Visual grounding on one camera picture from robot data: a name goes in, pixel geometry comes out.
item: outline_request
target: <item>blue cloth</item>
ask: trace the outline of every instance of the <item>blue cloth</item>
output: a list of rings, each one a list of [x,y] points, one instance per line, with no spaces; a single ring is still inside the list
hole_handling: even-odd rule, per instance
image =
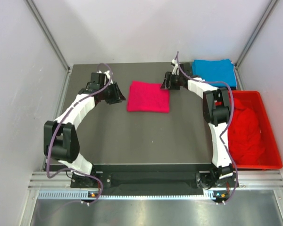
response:
[[[219,61],[195,60],[192,63],[192,70],[194,75],[198,75],[205,81],[224,81],[232,88],[237,87],[234,65],[229,59]],[[212,85],[225,87],[222,83]]]

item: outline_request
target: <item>gray floor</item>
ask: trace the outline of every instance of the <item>gray floor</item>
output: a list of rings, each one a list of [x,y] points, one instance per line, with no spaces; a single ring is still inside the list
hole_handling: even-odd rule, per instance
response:
[[[39,200],[45,218],[67,200]],[[273,191],[237,191],[225,206],[212,201],[99,201],[86,207],[72,203],[32,226],[282,226]]]
[[[170,63],[110,64],[128,98],[132,81],[162,83]],[[86,86],[96,65],[74,65],[65,110]],[[210,163],[211,134],[202,100],[185,89],[170,92],[170,113],[129,113],[127,102],[99,103],[77,130],[80,152],[92,163]]]

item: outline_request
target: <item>white wall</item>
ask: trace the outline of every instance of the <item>white wall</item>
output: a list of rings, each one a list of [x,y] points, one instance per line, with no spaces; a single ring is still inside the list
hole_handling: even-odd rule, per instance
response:
[[[280,0],[240,67],[246,89],[258,90],[283,161],[283,0]]]
[[[65,75],[25,2],[0,1],[0,226],[19,220]]]
[[[34,0],[69,64],[236,61],[269,0]]]

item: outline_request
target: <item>red fabric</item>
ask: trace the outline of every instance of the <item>red fabric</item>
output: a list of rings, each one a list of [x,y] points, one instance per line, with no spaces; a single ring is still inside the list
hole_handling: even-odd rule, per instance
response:
[[[256,113],[234,98],[234,115],[228,129],[229,150],[239,165],[258,164],[265,151]]]
[[[130,86],[127,111],[169,113],[169,90],[161,84],[133,81]]]

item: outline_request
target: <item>purple cable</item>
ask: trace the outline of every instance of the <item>purple cable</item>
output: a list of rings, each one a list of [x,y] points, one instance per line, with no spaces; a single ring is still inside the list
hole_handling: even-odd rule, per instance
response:
[[[200,82],[199,80],[196,80],[196,79],[193,79],[193,78],[189,77],[189,76],[181,69],[180,63],[179,63],[179,57],[178,57],[178,55],[179,55],[179,51],[177,51],[177,54],[176,54],[176,56],[175,56],[175,60],[177,61],[178,68],[179,68],[179,70],[181,71],[181,73],[182,73],[187,79],[189,79],[189,80],[193,80],[193,81],[196,81],[196,82]],[[232,161],[232,164],[234,165],[235,171],[236,171],[236,181],[235,181],[235,185],[234,185],[233,191],[232,191],[230,197],[225,201],[225,203],[228,203],[228,202],[231,200],[231,198],[232,198],[233,194],[235,193],[236,188],[237,188],[237,186],[238,186],[238,169],[237,169],[237,165],[236,165],[234,159],[232,158],[232,155],[230,154],[230,152],[229,152],[229,150],[228,150],[228,148],[227,148],[227,146],[226,146],[226,144],[225,144],[225,142],[224,142],[224,140],[222,139],[221,136],[228,130],[228,128],[230,127],[230,125],[231,125],[231,123],[232,123],[232,120],[233,120],[233,114],[234,114],[234,98],[233,98],[233,92],[232,92],[231,87],[230,87],[226,82],[224,82],[224,81],[202,81],[202,83],[207,83],[207,84],[222,83],[222,84],[225,84],[226,87],[227,87],[227,89],[229,90],[230,97],[231,97],[231,114],[230,114],[230,118],[229,118],[229,121],[228,121],[228,123],[227,123],[226,128],[222,131],[222,133],[221,133],[220,136],[219,136],[219,138],[220,138],[222,144],[224,145],[224,147],[225,147],[225,149],[226,149],[226,152],[228,153],[228,155],[229,155],[229,157],[230,157],[230,160]]]
[[[100,63],[100,64],[98,65],[98,67],[99,67],[100,65],[105,65],[105,66],[109,69],[110,78],[109,78],[107,84],[106,84],[103,88],[101,88],[100,90],[98,90],[98,91],[96,91],[96,92],[94,92],[94,93],[91,93],[90,95],[88,95],[88,96],[86,96],[86,97],[80,99],[79,101],[77,101],[77,102],[74,104],[74,107],[77,106],[77,105],[78,105],[80,102],[82,102],[83,100],[85,100],[85,99],[87,99],[87,98],[89,98],[89,97],[92,97],[92,96],[94,96],[94,95],[96,95],[96,94],[102,92],[102,91],[103,91],[104,89],[106,89],[106,88],[108,87],[108,85],[111,83],[111,81],[112,81],[112,76],[113,76],[113,72],[112,72],[111,68],[109,67],[108,64],[105,64],[105,63]],[[103,183],[102,183],[101,180],[99,180],[98,178],[96,178],[96,177],[94,177],[94,176],[91,176],[91,175],[88,175],[88,174],[85,174],[85,173],[82,173],[82,172],[79,172],[79,171],[77,171],[77,170],[75,170],[75,169],[73,169],[73,168],[68,168],[68,167],[65,167],[65,168],[63,168],[63,169],[60,169],[60,170],[58,170],[57,172],[55,172],[53,175],[50,175],[50,158],[51,158],[51,152],[52,152],[53,143],[54,143],[54,141],[55,141],[55,138],[56,138],[56,136],[57,136],[58,130],[60,129],[62,123],[65,121],[65,119],[68,117],[68,115],[71,113],[72,110],[73,110],[73,107],[70,108],[70,109],[66,112],[66,114],[64,115],[64,117],[62,118],[62,120],[61,120],[61,121],[59,122],[59,124],[57,125],[55,131],[53,132],[53,135],[52,135],[52,138],[51,138],[51,140],[50,140],[49,147],[48,147],[47,164],[46,164],[46,175],[47,175],[47,177],[48,177],[49,179],[51,179],[51,178],[55,177],[57,174],[59,174],[60,172],[71,170],[71,171],[77,172],[78,174],[84,175],[84,176],[86,176],[86,177],[89,177],[89,178],[91,178],[91,179],[94,179],[94,180],[98,181],[98,182],[100,183],[100,191],[99,191],[99,194],[95,197],[95,199],[94,199],[92,202],[90,202],[90,204],[94,204],[94,203],[96,203],[96,202],[99,200],[99,197],[101,196],[102,191],[103,191],[103,187],[104,187],[104,186],[103,186]],[[43,219],[42,221],[47,220],[47,219],[50,218],[53,214],[55,214],[57,211],[59,211],[61,208],[63,208],[64,206],[67,206],[68,204],[74,203],[74,202],[80,202],[80,201],[79,201],[79,200],[75,200],[75,201],[67,202],[66,204],[64,204],[64,205],[62,205],[61,207],[59,207],[57,210],[53,211],[53,213],[51,213],[49,216],[47,216],[47,217],[46,217],[45,219]]]

